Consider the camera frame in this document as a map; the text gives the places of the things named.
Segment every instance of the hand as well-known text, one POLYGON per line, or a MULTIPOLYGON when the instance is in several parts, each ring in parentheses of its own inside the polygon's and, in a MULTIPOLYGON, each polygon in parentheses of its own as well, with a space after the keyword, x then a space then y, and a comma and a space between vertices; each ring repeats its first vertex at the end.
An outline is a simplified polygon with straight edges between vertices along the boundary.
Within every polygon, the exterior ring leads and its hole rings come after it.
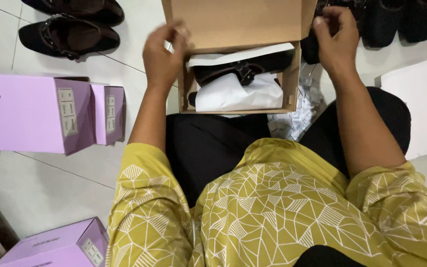
POLYGON ((148 37, 143 51, 148 88, 169 93, 187 49, 187 29, 183 22, 165 24, 148 37), (173 42, 174 53, 164 48, 164 41, 173 42))
POLYGON ((315 18, 313 25, 319 41, 319 59, 329 76, 335 79, 356 74, 360 36, 352 12, 343 7, 326 7, 323 17, 315 18))

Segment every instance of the yellow patterned shirt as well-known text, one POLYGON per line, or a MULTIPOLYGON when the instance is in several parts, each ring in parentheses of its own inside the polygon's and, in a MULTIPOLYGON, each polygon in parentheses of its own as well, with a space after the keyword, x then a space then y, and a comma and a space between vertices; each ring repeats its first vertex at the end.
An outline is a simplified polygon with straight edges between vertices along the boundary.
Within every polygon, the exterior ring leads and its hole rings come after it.
POLYGON ((189 209, 166 155, 126 147, 107 267, 285 266, 332 247, 366 266, 427 266, 427 188, 410 162, 347 179, 308 148, 260 139, 189 209))

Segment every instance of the purple shoe box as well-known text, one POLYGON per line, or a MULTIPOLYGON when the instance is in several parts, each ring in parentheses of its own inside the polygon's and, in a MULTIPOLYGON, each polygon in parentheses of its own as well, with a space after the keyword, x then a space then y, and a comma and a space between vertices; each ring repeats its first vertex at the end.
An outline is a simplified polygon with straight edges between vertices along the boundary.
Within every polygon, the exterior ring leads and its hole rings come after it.
POLYGON ((95 143, 88 79, 0 75, 0 150, 70 155, 95 143))
POLYGON ((108 240, 103 224, 92 218, 21 240, 0 267, 103 267, 108 240))
POLYGON ((109 145, 123 137, 123 87, 92 84, 95 142, 109 145))

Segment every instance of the sleeve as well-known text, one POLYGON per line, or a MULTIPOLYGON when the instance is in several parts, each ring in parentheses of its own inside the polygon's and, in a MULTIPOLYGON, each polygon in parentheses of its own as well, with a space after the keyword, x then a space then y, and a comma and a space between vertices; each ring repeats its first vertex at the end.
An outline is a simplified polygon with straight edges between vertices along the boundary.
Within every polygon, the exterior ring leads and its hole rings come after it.
POLYGON ((411 162, 355 176, 346 197, 368 216, 404 266, 427 265, 427 188, 411 162))
POLYGON ((107 267, 188 264, 192 227, 187 201, 157 147, 126 146, 108 224, 107 267))

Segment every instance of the product label sticker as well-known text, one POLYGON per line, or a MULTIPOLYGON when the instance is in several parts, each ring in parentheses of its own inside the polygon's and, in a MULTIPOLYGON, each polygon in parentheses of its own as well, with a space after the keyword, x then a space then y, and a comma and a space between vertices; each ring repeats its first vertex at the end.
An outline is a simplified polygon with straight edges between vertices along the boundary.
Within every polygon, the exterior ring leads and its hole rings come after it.
POLYGON ((82 246, 82 251, 92 261, 95 267, 99 267, 102 261, 104 260, 103 254, 100 253, 100 251, 90 239, 87 239, 85 241, 84 245, 82 246))
POLYGON ((111 133, 115 130, 115 96, 109 95, 106 98, 106 132, 111 133))
POLYGON ((77 112, 75 111, 74 92, 71 88, 58 88, 57 91, 64 137, 78 133, 77 112))

